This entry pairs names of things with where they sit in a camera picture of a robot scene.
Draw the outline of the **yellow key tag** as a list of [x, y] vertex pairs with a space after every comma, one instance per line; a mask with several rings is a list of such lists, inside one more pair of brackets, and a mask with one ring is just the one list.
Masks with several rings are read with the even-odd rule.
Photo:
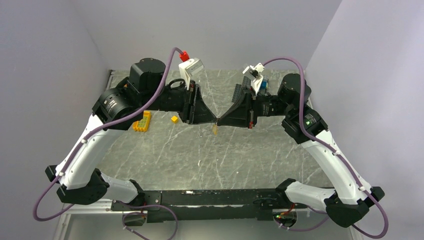
[[218, 134], [218, 126], [217, 126], [216, 124], [214, 124], [214, 125], [212, 126], [212, 132], [213, 132], [213, 134], [214, 134], [215, 136]]

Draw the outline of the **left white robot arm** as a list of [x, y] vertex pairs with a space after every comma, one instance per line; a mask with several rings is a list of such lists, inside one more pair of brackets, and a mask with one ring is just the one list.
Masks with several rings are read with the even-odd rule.
[[189, 125], [216, 121], [193, 80], [204, 68], [202, 61], [190, 58], [178, 68], [180, 78], [163, 85], [166, 65], [143, 58], [131, 66], [127, 77], [100, 95], [72, 151], [59, 165], [45, 170], [49, 180], [59, 184], [56, 193], [61, 202], [90, 205], [109, 199], [123, 202], [131, 210], [146, 204], [145, 192], [135, 180], [110, 177], [97, 166], [110, 146], [147, 110], [176, 112]]

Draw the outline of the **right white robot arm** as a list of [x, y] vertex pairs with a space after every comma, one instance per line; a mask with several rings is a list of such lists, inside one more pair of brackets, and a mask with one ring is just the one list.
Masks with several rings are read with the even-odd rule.
[[236, 84], [232, 106], [218, 120], [218, 126], [253, 128], [259, 117], [283, 116], [284, 131], [319, 164], [331, 188], [313, 187], [288, 178], [275, 189], [274, 201], [282, 208], [303, 204], [326, 213], [340, 227], [361, 220], [385, 193], [360, 175], [335, 143], [327, 123], [307, 105], [311, 88], [297, 73], [285, 75], [277, 94], [258, 92], [246, 81]]

